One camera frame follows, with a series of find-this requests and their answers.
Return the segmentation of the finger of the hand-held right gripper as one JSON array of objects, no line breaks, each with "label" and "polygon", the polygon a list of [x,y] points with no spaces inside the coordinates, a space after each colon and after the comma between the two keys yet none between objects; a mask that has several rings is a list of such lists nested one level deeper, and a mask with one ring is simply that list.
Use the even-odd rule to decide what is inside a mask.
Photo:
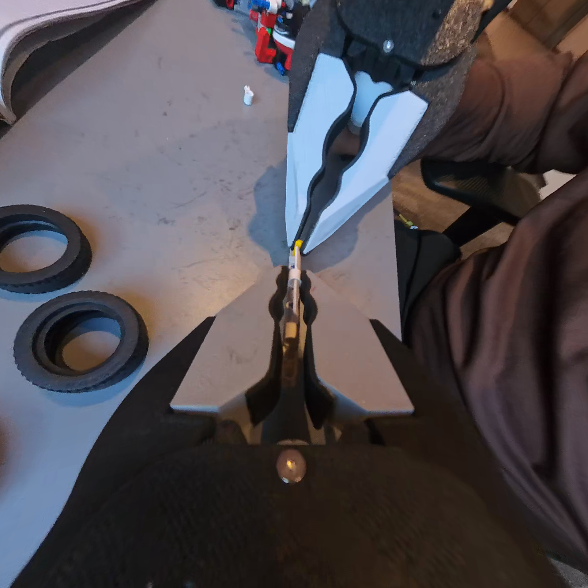
[{"label": "finger of the hand-held right gripper", "polygon": [[334,197],[304,241],[302,254],[332,236],[388,183],[390,170],[428,106],[410,91],[387,93],[374,102],[365,120],[362,150],[342,172]]},{"label": "finger of the hand-held right gripper", "polygon": [[325,172],[329,140],[349,120],[356,85],[341,58],[319,53],[293,130],[288,133],[285,226],[294,246],[311,211],[311,197]]}]

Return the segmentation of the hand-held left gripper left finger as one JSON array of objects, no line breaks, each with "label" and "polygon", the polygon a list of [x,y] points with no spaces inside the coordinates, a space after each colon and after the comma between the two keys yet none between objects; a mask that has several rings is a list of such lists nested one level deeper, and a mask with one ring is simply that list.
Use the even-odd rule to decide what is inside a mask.
[{"label": "hand-held left gripper left finger", "polygon": [[272,268],[217,313],[170,402],[174,412],[261,424],[281,388],[287,282],[287,268]]}]

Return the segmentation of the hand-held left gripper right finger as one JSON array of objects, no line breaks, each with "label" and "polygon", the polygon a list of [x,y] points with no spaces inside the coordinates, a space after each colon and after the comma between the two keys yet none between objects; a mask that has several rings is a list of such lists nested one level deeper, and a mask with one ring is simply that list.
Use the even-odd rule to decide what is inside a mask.
[{"label": "hand-held left gripper right finger", "polygon": [[302,274],[305,402],[316,429],[415,408],[371,321],[311,271]]}]

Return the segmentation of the long white brick beam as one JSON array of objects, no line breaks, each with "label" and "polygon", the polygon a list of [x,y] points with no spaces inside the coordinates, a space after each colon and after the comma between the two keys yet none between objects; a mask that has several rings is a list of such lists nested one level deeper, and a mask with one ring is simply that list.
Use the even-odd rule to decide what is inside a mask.
[{"label": "long white brick beam", "polygon": [[291,250],[288,284],[283,301],[282,387],[294,388],[299,376],[300,289],[302,284],[300,250]]}]

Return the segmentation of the person's right forearm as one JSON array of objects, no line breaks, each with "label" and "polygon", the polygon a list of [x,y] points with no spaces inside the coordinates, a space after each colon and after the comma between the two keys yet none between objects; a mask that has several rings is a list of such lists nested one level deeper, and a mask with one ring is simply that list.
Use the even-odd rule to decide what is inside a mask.
[{"label": "person's right forearm", "polygon": [[477,58],[459,105],[419,155],[539,174],[587,169],[587,53]]}]

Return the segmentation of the grey desk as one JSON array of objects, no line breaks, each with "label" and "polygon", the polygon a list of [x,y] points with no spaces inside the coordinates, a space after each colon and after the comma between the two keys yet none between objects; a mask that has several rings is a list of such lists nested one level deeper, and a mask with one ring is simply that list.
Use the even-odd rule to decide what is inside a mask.
[{"label": "grey desk", "polygon": [[125,299],[149,334],[140,370],[118,385],[48,392],[19,373],[13,343],[49,295],[1,294],[1,587],[49,533],[139,379],[288,258],[288,82],[255,61],[250,28],[210,1],[157,1],[1,139],[1,205],[72,218],[93,259],[68,291]]}]

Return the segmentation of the black office chair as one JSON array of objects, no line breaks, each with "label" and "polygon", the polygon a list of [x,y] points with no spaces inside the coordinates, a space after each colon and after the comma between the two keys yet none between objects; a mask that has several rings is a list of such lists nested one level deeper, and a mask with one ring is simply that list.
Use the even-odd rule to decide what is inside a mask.
[{"label": "black office chair", "polygon": [[507,166],[423,158],[420,168],[428,189],[468,206],[443,232],[459,247],[498,224],[515,226],[540,203],[539,191]]}]

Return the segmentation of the red white brick race car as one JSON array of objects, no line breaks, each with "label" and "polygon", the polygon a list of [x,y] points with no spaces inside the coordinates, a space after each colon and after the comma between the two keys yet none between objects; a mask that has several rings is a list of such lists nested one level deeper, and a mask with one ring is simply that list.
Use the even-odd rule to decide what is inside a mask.
[{"label": "red white brick race car", "polygon": [[281,76],[290,72],[296,37],[315,1],[214,1],[234,11],[245,8],[255,26],[254,55],[259,63],[271,64]]}]

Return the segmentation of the person's torso in brown shirt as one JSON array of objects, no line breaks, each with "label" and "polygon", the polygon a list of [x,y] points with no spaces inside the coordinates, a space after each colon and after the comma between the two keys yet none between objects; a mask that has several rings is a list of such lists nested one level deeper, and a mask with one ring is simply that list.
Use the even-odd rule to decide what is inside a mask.
[{"label": "person's torso in brown shirt", "polygon": [[587,570],[587,171],[438,274],[407,340],[467,407],[536,537]]}]

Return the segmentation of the narrow black rubber tire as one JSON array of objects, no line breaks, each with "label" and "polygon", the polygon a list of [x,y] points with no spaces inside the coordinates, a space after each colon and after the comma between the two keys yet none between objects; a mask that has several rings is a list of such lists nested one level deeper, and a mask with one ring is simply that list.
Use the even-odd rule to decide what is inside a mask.
[{"label": "narrow black rubber tire", "polygon": [[38,205],[1,207],[1,249],[24,233],[54,232],[66,239],[62,256],[53,264],[29,272],[1,269],[1,289],[23,295],[39,295],[63,289],[88,271],[92,250],[80,227],[61,212]]}]

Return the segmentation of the wide black rubber tire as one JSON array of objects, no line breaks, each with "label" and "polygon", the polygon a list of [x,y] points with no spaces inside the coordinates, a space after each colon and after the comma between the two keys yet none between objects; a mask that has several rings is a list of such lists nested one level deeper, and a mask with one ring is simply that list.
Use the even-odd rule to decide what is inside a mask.
[{"label": "wide black rubber tire", "polygon": [[[105,318],[120,329],[119,344],[99,365],[72,369],[63,358],[64,341],[84,322]],[[13,343],[13,358],[22,376],[45,390],[86,393],[118,384],[141,365],[149,348],[141,315],[111,293],[84,290],[43,303],[22,323]]]}]

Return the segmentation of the open instruction booklet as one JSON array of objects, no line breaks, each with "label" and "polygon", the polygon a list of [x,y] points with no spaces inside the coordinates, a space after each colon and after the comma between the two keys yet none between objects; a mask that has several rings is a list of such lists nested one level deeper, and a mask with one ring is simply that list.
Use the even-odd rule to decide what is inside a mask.
[{"label": "open instruction booklet", "polygon": [[137,1],[1,1],[1,121],[13,125],[13,80],[27,58]]}]

